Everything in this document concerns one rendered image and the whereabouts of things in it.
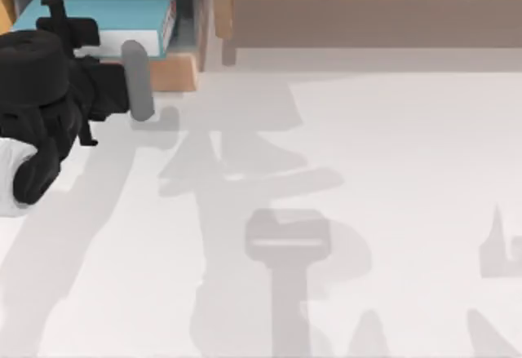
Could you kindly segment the light blue book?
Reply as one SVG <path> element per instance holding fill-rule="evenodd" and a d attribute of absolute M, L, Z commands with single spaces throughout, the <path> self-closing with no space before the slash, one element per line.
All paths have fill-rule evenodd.
<path fill-rule="evenodd" d="M 76 48 L 78 56 L 116 59 L 121 45 L 137 41 L 150 58 L 163 58 L 175 29 L 175 0 L 64 0 L 69 17 L 92 18 L 100 31 L 100 44 Z M 48 16 L 41 0 L 32 0 L 18 16 L 12 31 L 35 29 L 38 18 Z"/>

